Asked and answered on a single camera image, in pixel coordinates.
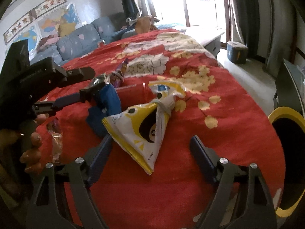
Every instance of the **blue sofa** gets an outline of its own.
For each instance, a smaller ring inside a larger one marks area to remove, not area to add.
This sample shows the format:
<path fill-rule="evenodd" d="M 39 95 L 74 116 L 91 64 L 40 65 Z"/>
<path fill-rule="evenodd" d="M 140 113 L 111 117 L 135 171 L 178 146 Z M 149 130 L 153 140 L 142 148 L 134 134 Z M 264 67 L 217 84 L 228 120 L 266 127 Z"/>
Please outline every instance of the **blue sofa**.
<path fill-rule="evenodd" d="M 81 57 L 95 50 L 98 42 L 102 40 L 109 44 L 136 34 L 135 30 L 130 27 L 121 30 L 124 25 L 126 25 L 124 13 L 100 17 L 91 24 L 86 24 L 71 34 L 61 37 L 56 44 L 36 54 L 30 63 L 34 64 L 44 58 L 53 57 L 54 62 L 62 66 L 74 58 Z M 162 21 L 155 23 L 155 25 L 158 29 L 181 26 L 178 23 L 163 23 Z"/>

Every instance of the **gray tiled floor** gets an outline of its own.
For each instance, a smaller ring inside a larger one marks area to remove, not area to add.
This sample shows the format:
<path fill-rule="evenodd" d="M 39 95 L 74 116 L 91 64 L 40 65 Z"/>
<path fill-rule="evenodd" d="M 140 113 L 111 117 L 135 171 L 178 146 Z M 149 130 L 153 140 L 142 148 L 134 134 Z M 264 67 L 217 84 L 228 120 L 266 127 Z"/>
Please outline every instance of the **gray tiled floor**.
<path fill-rule="evenodd" d="M 263 71 L 263 64 L 248 59 L 245 65 L 236 65 L 227 58 L 227 51 L 221 49 L 218 61 L 226 68 L 239 84 L 252 96 L 253 100 L 268 116 L 273 111 L 275 80 Z"/>

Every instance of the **red bedspread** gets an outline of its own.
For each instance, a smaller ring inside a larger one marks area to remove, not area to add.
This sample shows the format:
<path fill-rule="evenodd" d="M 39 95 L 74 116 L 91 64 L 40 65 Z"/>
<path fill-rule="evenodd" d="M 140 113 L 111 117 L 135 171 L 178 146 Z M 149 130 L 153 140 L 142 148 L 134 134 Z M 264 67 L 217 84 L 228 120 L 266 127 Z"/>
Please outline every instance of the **red bedspread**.
<path fill-rule="evenodd" d="M 212 188 L 205 183 L 190 151 L 189 141 L 198 135 L 220 157 L 239 165 L 255 162 L 272 196 L 283 187 L 285 161 L 280 140 L 266 115 L 210 54 L 188 36 L 175 30 L 153 31 L 97 49 L 67 63 L 64 68 L 91 66 L 96 74 L 111 72 L 125 57 L 130 66 L 124 86 L 151 80 L 178 79 L 188 88 L 177 101 L 151 176 L 116 143 L 92 196 L 111 229 L 191 228 L 210 200 Z M 88 82 L 55 89 L 54 100 L 77 92 Z M 122 96 L 123 104 L 146 103 L 144 96 Z M 74 104 L 57 113 L 63 129 L 62 160 L 67 163 L 100 143 L 86 124 L 89 104 Z M 51 137 L 45 125 L 43 163 L 51 160 Z M 79 219 L 67 189 L 71 213 Z"/>

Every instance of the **yellow ring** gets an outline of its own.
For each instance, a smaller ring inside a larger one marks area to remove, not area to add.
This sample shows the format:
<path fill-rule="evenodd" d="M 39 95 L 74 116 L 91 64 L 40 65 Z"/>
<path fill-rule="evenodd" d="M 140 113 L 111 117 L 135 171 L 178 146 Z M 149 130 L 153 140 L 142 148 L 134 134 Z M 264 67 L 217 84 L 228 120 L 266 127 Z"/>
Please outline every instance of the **yellow ring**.
<path fill-rule="evenodd" d="M 279 107 L 279 108 L 275 109 L 268 117 L 271 124 L 280 118 L 288 118 L 288 119 L 294 121 L 295 123 L 297 123 L 299 125 L 299 127 L 301 127 L 301 129 L 305 133 L 305 119 L 300 113 L 298 113 L 294 109 L 292 109 L 290 107 Z M 295 204 L 293 204 L 290 208 L 288 208 L 286 210 L 277 208 L 277 210 L 275 211 L 276 215 L 281 218 L 289 217 L 293 213 L 293 211 L 296 209 L 296 207 L 298 206 L 304 193 L 305 193 L 305 190 L 303 191 L 301 197 L 297 200 L 297 202 Z"/>

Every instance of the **yellow pillow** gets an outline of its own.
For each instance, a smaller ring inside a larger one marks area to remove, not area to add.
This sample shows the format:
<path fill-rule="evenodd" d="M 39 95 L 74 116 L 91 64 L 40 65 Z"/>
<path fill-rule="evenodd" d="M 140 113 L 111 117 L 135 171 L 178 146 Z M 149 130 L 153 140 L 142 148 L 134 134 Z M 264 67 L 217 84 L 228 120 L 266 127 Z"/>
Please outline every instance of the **yellow pillow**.
<path fill-rule="evenodd" d="M 65 23 L 65 24 L 60 24 L 58 28 L 58 36 L 64 37 L 66 35 L 69 35 L 75 30 L 76 23 Z"/>

